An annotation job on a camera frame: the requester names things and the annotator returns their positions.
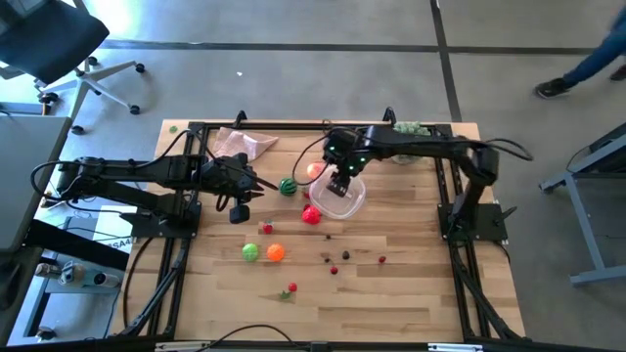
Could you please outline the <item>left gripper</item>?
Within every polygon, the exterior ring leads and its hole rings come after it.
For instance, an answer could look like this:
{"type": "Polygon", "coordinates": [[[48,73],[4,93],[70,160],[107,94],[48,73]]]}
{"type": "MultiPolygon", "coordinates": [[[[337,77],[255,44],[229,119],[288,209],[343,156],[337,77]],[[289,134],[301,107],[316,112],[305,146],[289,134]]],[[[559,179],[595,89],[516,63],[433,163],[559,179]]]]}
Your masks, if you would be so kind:
{"type": "Polygon", "coordinates": [[[229,210],[231,224],[241,224],[250,217],[247,205],[254,198],[263,197],[261,192],[254,192],[255,182],[271,190],[278,191],[274,184],[260,178],[250,171],[246,154],[219,156],[201,167],[201,191],[217,195],[215,209],[226,209],[232,198],[235,205],[229,210]]]}

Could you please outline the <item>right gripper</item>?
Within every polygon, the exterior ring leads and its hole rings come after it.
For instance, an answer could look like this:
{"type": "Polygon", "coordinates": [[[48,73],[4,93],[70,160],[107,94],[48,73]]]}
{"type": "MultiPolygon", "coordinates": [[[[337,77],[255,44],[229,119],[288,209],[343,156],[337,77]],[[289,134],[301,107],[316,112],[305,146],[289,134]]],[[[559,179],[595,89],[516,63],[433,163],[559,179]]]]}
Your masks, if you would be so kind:
{"type": "Polygon", "coordinates": [[[374,153],[365,147],[363,136],[351,129],[334,128],[324,140],[323,161],[334,165],[338,171],[336,182],[327,189],[338,197],[345,196],[350,184],[350,176],[357,176],[374,158],[374,153]]]}

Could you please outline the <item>clear plastic tupperware container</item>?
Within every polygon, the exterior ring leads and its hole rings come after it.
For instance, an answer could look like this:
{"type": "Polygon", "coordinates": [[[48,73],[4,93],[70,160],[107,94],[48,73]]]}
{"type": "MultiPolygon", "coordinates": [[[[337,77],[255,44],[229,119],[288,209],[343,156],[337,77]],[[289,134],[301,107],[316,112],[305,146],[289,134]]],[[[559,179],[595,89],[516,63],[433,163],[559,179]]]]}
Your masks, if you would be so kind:
{"type": "Polygon", "coordinates": [[[366,198],[366,186],[360,176],[350,177],[346,194],[339,197],[327,186],[332,181],[336,167],[329,166],[322,175],[308,187],[311,203],[329,218],[344,220],[354,215],[366,198]]]}

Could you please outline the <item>large red toy tomato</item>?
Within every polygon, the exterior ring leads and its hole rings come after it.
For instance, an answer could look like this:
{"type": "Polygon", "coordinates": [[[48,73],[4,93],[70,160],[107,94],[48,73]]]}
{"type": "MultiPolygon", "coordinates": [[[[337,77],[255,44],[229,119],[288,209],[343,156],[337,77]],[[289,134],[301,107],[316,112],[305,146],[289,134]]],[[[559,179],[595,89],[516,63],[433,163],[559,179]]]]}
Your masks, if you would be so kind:
{"type": "Polygon", "coordinates": [[[322,220],[322,213],[317,207],[310,204],[307,210],[302,211],[301,219],[306,224],[317,225],[322,220]]]}

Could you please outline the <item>beige cloth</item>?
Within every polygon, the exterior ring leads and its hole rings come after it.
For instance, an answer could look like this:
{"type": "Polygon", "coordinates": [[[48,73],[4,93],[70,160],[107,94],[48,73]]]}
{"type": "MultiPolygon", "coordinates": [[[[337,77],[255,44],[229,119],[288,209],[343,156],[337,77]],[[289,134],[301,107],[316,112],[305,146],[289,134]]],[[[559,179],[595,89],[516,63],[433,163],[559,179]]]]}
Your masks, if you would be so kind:
{"type": "Polygon", "coordinates": [[[252,161],[259,158],[278,140],[278,137],[262,133],[221,127],[216,134],[212,152],[215,156],[233,156],[244,153],[247,159],[252,161]]]}

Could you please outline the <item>potted green succulent plant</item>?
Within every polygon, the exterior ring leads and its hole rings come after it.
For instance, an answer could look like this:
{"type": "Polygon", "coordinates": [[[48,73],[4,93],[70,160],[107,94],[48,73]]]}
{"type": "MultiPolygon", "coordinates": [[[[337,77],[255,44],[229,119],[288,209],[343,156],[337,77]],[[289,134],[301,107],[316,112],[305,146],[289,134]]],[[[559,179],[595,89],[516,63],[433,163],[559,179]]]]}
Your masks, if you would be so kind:
{"type": "MultiPolygon", "coordinates": [[[[397,122],[394,125],[394,130],[404,134],[430,136],[430,131],[422,126],[419,122],[397,122]]],[[[395,163],[400,165],[407,165],[417,162],[420,157],[414,155],[398,154],[391,158],[395,163]]]]}

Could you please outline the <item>white paper label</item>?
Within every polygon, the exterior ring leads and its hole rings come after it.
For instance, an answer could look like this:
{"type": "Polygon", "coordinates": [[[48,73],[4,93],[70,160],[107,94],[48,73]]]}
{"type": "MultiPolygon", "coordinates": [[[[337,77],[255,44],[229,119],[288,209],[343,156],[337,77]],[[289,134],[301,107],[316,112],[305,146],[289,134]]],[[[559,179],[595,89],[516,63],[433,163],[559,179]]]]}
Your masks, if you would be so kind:
{"type": "Polygon", "coordinates": [[[135,213],[135,206],[103,205],[98,215],[93,240],[114,249],[130,253],[134,240],[132,225],[123,220],[120,213],[135,213]]]}

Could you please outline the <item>small white device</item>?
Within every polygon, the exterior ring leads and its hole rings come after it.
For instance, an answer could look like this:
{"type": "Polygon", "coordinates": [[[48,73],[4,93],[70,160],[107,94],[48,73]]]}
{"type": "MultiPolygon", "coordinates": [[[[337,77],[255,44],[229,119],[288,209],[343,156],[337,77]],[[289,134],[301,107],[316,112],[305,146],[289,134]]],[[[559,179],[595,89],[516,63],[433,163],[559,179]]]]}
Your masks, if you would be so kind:
{"type": "Polygon", "coordinates": [[[118,287],[121,280],[118,276],[108,274],[74,261],[67,262],[58,277],[61,286],[86,287],[96,286],[105,288],[118,287]]]}

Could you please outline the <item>black desk beam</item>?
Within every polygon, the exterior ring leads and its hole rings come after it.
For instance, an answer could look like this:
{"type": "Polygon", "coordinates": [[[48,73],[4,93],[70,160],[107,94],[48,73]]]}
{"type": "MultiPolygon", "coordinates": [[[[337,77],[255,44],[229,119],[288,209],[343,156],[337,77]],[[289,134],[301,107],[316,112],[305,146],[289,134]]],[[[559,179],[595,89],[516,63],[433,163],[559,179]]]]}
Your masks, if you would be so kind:
{"type": "Polygon", "coordinates": [[[124,271],[129,255],[105,244],[90,241],[48,223],[33,220],[23,244],[41,247],[100,266],[124,271]]]}

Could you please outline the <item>grey desk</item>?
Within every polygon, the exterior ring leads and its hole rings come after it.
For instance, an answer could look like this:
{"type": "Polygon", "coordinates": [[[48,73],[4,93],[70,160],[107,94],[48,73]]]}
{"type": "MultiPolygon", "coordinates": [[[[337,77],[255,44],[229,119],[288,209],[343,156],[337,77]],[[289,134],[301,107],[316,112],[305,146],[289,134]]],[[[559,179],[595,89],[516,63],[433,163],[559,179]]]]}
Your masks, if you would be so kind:
{"type": "Polygon", "coordinates": [[[70,127],[68,117],[0,114],[0,253],[21,245],[41,200],[30,174],[59,158],[70,127]]]}

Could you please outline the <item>office chair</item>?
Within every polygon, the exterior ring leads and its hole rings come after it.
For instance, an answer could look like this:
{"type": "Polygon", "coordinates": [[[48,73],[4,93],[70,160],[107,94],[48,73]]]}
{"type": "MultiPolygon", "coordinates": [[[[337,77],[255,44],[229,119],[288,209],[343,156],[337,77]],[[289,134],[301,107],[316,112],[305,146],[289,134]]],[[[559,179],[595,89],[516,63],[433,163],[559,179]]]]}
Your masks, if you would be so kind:
{"type": "Polygon", "coordinates": [[[101,81],[127,68],[138,73],[145,66],[128,61],[101,66],[93,53],[110,35],[106,25],[92,16],[82,0],[0,0],[0,62],[35,79],[37,98],[43,104],[59,100],[58,93],[72,89],[68,111],[76,119],[88,92],[104,95],[139,114],[139,106],[125,101],[101,81]]]}

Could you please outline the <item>person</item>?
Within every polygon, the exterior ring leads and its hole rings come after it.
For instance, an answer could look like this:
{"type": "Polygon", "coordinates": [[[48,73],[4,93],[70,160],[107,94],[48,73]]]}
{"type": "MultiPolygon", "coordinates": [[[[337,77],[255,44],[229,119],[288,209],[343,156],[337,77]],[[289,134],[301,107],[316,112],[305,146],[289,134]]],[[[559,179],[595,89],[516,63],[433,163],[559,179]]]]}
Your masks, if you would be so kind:
{"type": "Polygon", "coordinates": [[[542,99],[565,94],[620,56],[626,57],[626,4],[615,17],[602,43],[589,56],[561,77],[539,83],[533,88],[533,93],[542,99]]]}

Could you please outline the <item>silver metal bracket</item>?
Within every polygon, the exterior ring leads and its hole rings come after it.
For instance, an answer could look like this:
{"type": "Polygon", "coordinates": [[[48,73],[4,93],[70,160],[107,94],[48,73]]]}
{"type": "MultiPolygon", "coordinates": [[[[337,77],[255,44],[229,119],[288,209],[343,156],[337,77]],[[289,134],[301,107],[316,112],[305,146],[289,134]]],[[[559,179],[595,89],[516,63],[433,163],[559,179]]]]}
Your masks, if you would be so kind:
{"type": "Polygon", "coordinates": [[[202,348],[201,342],[194,341],[170,341],[158,343],[155,352],[197,352],[202,348]]]}
{"type": "Polygon", "coordinates": [[[464,343],[429,343],[428,352],[484,352],[479,344],[464,343]]]}

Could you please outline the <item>grey metal table frame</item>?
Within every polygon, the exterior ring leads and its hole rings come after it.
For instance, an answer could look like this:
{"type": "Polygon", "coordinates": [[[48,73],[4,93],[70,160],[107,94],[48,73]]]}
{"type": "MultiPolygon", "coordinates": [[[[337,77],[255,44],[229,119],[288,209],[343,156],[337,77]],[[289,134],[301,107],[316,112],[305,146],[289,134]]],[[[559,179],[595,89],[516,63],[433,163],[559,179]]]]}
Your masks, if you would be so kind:
{"type": "Polygon", "coordinates": [[[626,278],[626,264],[604,261],[600,236],[626,240],[626,122],[572,157],[565,170],[539,184],[544,194],[567,189],[594,268],[569,277],[575,286],[626,278]]]}

